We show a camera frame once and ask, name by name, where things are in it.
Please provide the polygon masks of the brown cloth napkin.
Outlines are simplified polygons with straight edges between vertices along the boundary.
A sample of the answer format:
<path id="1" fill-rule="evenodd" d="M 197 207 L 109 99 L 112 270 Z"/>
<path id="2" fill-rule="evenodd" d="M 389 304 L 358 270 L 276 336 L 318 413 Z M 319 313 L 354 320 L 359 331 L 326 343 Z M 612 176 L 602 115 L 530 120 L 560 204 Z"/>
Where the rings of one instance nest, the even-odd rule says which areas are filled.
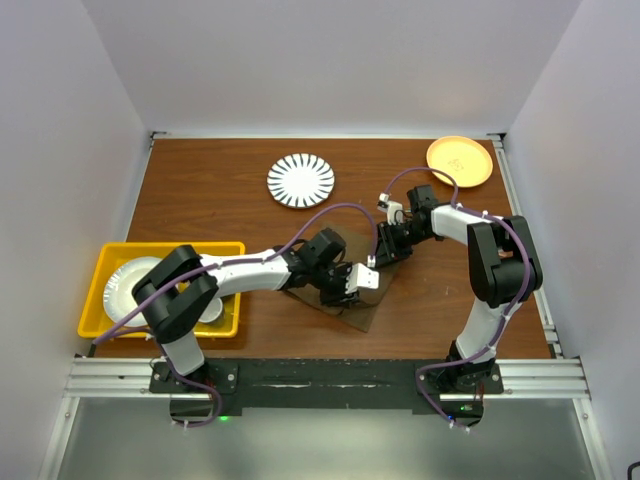
<path id="1" fill-rule="evenodd" d="M 366 255 L 369 253 L 371 244 L 370 235 L 357 233 L 353 229 L 334 222 L 323 221 L 321 228 L 334 230 L 346 242 L 345 261 L 353 263 L 364 263 L 366 261 Z M 286 294 L 355 329 L 368 332 L 375 317 L 376 310 L 387 294 L 399 268 L 400 263 L 395 263 L 379 269 L 379 288 L 376 290 L 361 290 L 359 293 L 359 302 L 349 307 L 329 307 L 322 305 L 319 291 L 311 285 L 288 290 Z"/>

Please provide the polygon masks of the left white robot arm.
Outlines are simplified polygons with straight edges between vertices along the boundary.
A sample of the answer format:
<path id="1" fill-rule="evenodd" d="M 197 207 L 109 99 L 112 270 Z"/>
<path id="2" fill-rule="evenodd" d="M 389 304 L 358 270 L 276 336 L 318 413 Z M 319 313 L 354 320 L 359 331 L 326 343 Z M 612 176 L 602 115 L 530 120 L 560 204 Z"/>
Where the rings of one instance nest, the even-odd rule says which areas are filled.
<path id="1" fill-rule="evenodd" d="M 307 241 L 257 254 L 211 257 L 190 245 L 174 249 L 131 290 L 136 305 L 185 392 L 207 380 L 205 357 L 194 334 L 213 300 L 257 290 L 313 286 L 325 306 L 348 306 L 367 285 L 366 267 L 341 260 L 346 243 L 326 228 Z"/>

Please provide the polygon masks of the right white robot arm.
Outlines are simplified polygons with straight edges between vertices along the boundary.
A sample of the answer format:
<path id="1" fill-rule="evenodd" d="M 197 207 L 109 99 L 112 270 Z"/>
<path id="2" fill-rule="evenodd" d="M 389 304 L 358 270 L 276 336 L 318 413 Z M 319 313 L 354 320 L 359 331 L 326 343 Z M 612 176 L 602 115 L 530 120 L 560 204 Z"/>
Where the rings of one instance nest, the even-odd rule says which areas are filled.
<path id="1" fill-rule="evenodd" d="M 405 212 L 390 194 L 379 195 L 386 214 L 378 224 L 375 266 L 408 259 L 423 241 L 445 238 L 467 248 L 474 302 L 446 360 L 419 377 L 442 392 L 469 392 L 491 375 L 496 350 L 512 315 L 542 285 L 543 274 L 528 223 L 522 216 L 496 217 L 461 204 L 440 203 L 429 185 L 407 193 Z"/>

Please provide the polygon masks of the white blue striped plate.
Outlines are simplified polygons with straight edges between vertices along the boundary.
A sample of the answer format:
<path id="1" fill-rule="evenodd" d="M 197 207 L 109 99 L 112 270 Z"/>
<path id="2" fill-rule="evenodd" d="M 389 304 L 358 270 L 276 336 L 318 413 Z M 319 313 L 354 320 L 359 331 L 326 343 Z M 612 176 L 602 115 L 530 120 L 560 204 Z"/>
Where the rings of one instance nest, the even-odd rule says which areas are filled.
<path id="1" fill-rule="evenodd" d="M 266 179 L 271 197 L 292 209 L 320 205 L 330 197 L 335 183 L 331 165 L 312 153 L 293 153 L 278 159 Z"/>

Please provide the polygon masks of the orange plate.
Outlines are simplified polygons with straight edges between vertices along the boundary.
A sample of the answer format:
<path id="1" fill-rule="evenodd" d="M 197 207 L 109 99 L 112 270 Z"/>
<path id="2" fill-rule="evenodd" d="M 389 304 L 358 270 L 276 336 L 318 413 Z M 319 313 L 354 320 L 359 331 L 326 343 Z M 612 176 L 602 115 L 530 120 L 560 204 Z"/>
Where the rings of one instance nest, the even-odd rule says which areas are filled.
<path id="1" fill-rule="evenodd" d="M 478 141 L 462 136 L 446 136 L 435 140 L 427 149 L 426 164 L 448 174 L 459 188 L 477 187 L 493 173 L 489 151 Z M 452 181 L 443 173 L 436 173 L 436 177 L 452 185 Z"/>

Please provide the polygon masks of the white grey mug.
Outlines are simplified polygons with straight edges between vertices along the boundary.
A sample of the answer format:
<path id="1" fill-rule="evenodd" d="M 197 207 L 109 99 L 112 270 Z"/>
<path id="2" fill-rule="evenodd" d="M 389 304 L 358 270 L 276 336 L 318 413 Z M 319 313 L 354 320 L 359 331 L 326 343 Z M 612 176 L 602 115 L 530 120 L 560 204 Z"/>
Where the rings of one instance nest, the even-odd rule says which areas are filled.
<path id="1" fill-rule="evenodd" d="M 199 318 L 202 324 L 213 324 L 224 317 L 224 302 L 220 298 L 213 299 Z"/>

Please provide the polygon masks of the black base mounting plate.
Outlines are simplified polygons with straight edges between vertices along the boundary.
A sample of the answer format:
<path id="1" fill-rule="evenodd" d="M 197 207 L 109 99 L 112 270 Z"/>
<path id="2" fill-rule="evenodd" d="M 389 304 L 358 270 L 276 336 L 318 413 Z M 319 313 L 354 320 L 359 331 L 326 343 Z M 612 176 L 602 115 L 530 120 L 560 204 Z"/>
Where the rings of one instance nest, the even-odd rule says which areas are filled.
<path id="1" fill-rule="evenodd" d="M 498 365 L 427 370 L 424 360 L 209 359 L 188 383 L 164 361 L 152 364 L 149 390 L 169 394 L 171 415 L 197 419 L 251 408 L 409 410 L 472 423 L 483 400 L 504 391 Z"/>

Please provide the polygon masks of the white paper plate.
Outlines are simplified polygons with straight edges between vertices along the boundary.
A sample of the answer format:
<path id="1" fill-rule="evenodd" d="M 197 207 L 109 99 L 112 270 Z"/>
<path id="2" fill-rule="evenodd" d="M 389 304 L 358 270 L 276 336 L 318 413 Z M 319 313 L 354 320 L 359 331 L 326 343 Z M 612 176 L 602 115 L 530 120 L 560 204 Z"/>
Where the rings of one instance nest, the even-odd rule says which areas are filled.
<path id="1" fill-rule="evenodd" d="M 113 323 L 137 307 L 132 289 L 159 262 L 158 257 L 138 257 L 126 262 L 111 275 L 103 291 L 103 308 Z"/>

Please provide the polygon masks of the yellow plastic bin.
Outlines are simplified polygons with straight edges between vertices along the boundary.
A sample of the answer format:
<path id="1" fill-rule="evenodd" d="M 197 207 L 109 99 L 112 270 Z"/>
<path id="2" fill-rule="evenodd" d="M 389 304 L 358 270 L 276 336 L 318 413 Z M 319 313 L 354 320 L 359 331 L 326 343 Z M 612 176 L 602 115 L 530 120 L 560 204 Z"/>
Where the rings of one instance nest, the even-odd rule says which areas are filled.
<path id="1" fill-rule="evenodd" d="M 115 242 L 102 247 L 91 279 L 88 294 L 77 326 L 81 338 L 94 339 L 115 322 L 107 315 L 103 306 L 103 293 L 110 277 L 116 270 L 138 257 L 166 257 L 182 242 Z M 198 323 L 195 336 L 199 339 L 233 338 L 239 328 L 241 294 L 225 299 L 224 316 L 212 324 Z"/>

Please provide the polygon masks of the aluminium frame rail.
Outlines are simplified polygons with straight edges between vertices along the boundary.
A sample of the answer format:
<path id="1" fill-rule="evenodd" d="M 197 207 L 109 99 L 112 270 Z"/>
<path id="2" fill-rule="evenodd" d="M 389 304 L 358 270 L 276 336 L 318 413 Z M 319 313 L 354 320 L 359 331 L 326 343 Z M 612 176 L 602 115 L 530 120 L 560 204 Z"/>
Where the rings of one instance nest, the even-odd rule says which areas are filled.
<path id="1" fill-rule="evenodd" d="M 374 390 L 421 382 L 432 395 L 434 385 L 419 377 L 419 360 L 329 360 L 226 358 L 212 361 L 213 385 L 223 395 L 242 388 L 296 393 L 309 388 Z M 479 396 L 516 399 L 588 399 L 590 391 L 578 360 L 500 360 L 491 375 L 474 387 L 441 394 L 443 399 Z M 78 358 L 64 387 L 66 397 L 203 397 L 205 393 L 176 380 L 155 359 Z"/>

